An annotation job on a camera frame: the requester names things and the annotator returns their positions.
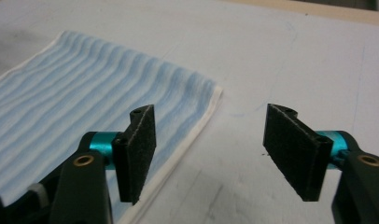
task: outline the blue striped towel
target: blue striped towel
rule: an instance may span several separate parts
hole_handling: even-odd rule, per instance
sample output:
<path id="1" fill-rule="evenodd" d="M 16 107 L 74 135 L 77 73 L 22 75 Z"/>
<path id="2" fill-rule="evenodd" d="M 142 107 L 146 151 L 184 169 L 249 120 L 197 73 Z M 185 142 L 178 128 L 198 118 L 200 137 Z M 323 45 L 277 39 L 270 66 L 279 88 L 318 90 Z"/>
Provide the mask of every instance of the blue striped towel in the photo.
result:
<path id="1" fill-rule="evenodd" d="M 84 133 L 124 131 L 131 110 L 155 105 L 158 146 L 136 206 L 119 202 L 115 174 L 107 172 L 114 220 L 130 222 L 210 119 L 221 92 L 196 72 L 64 32 L 0 78 L 0 196 L 14 202 L 69 157 Z"/>

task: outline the striped cloth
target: striped cloth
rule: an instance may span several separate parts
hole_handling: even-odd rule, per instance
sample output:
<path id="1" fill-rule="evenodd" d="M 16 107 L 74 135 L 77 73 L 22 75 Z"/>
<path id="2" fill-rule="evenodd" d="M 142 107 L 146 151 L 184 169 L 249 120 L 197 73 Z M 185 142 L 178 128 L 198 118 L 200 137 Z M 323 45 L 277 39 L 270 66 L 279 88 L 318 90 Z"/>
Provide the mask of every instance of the striped cloth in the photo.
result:
<path id="1" fill-rule="evenodd" d="M 76 32 L 0 78 L 0 196 L 14 202 L 69 157 L 86 132 L 124 131 L 129 113 L 155 105 L 157 148 L 140 202 L 120 203 L 107 182 L 114 220 L 133 220 L 213 114 L 221 88 L 196 72 Z"/>

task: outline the white table surface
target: white table surface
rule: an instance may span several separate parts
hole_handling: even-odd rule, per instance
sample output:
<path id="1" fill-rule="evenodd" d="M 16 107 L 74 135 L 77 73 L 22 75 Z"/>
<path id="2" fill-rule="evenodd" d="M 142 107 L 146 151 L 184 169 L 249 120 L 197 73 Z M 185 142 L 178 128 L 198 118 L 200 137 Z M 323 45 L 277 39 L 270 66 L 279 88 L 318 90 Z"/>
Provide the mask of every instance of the white table surface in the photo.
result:
<path id="1" fill-rule="evenodd" d="M 379 155 L 379 26 L 224 1 L 1 0 L 0 75 L 63 30 L 197 70 L 221 104 L 140 223 L 333 223 L 340 177 L 303 203 L 262 146 L 266 104 Z"/>

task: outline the white towel edge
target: white towel edge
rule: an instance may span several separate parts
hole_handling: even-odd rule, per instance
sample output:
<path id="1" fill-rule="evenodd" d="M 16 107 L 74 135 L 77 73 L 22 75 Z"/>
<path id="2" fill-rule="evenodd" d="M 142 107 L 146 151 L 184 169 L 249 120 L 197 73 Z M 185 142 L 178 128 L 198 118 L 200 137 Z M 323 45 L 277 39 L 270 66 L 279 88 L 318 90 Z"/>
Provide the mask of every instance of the white towel edge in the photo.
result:
<path id="1" fill-rule="evenodd" d="M 64 32 L 60 32 L 58 33 L 58 35 L 52 40 L 52 42 L 50 42 L 46 47 L 44 47 L 41 51 L 39 51 L 38 53 L 36 53 L 35 55 L 33 55 L 32 57 L 28 58 L 27 60 L 23 61 L 22 63 L 16 65 L 15 67 L 9 69 L 8 71 L 6 71 L 3 75 L 0 76 L 0 80 L 3 79 L 4 77 L 6 77 L 9 73 L 15 71 L 15 70 L 18 70 L 22 67 L 24 67 L 26 64 L 28 64 L 33 58 L 35 58 L 36 56 L 44 53 L 45 51 L 47 51 L 48 49 L 52 48 L 56 42 L 61 38 L 62 34 Z"/>
<path id="2" fill-rule="evenodd" d="M 181 142 L 181 144 L 177 147 L 175 152 L 170 156 L 166 163 L 159 169 L 159 171 L 151 178 L 151 180 L 143 188 L 139 202 L 137 202 L 135 206 L 132 206 L 128 210 L 126 210 L 124 215 L 119 219 L 117 223 L 137 223 L 140 217 L 146 213 L 148 207 L 154 201 L 158 192 L 161 190 L 163 184 L 166 182 L 170 174 L 174 171 L 178 163 L 181 161 L 181 159 L 187 152 L 187 149 L 193 143 L 195 138 L 199 135 L 199 133 L 207 124 L 207 122 L 211 119 L 212 115 L 219 106 L 218 102 L 221 93 L 222 88 L 216 86 L 211 97 L 209 107 L 207 107 L 206 112 L 204 113 L 202 118 L 192 128 L 187 137 Z"/>

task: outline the teal metal part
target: teal metal part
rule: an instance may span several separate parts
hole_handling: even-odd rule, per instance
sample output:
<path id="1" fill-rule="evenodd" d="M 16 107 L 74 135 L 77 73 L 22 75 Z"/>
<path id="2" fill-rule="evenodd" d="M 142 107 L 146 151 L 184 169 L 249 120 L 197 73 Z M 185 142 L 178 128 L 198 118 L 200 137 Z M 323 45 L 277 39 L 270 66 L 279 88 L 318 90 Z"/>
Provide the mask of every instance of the teal metal part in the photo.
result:
<path id="1" fill-rule="evenodd" d="M 342 135 L 336 131 L 317 131 L 319 135 L 323 135 L 331 139 L 334 143 L 332 145 L 332 150 L 330 158 L 332 161 L 338 161 L 342 159 L 342 156 L 348 152 L 348 146 Z M 328 169 L 336 169 L 337 167 L 333 164 L 329 164 Z"/>
<path id="2" fill-rule="evenodd" d="M 91 140 L 90 149 L 102 153 L 106 159 L 106 170 L 115 170 L 113 162 L 113 147 L 111 143 L 116 136 L 117 133 L 99 132 L 96 133 Z"/>

